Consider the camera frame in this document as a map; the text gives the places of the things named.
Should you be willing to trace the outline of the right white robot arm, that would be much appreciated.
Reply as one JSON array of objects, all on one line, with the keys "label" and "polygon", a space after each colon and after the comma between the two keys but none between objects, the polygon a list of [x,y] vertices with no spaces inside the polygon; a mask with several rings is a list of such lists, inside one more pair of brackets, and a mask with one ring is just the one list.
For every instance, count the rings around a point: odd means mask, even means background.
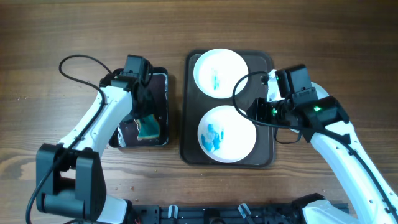
[{"label": "right white robot arm", "polygon": [[298,131],[331,167],[360,223],[397,223],[397,195],[366,154],[334,97],[272,102],[257,98],[246,114],[254,124]]}]

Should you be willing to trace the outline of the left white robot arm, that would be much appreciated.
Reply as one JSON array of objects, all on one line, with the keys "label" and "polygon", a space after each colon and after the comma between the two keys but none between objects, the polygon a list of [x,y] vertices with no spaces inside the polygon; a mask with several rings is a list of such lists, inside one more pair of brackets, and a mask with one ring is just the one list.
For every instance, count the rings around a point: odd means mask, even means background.
[{"label": "left white robot arm", "polygon": [[56,145],[43,144],[36,154],[36,189],[27,205],[51,213],[93,223],[126,223],[131,202],[106,193],[101,156],[125,117],[142,108],[139,98],[148,83],[138,78],[108,74],[97,99],[84,117]]}]

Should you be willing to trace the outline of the green yellow sponge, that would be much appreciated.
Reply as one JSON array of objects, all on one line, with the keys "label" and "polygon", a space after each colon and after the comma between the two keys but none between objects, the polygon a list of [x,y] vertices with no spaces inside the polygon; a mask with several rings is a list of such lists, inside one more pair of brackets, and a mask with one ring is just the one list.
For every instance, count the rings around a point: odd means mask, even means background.
[{"label": "green yellow sponge", "polygon": [[153,114],[136,121],[139,140],[154,139],[160,136],[160,124]]}]

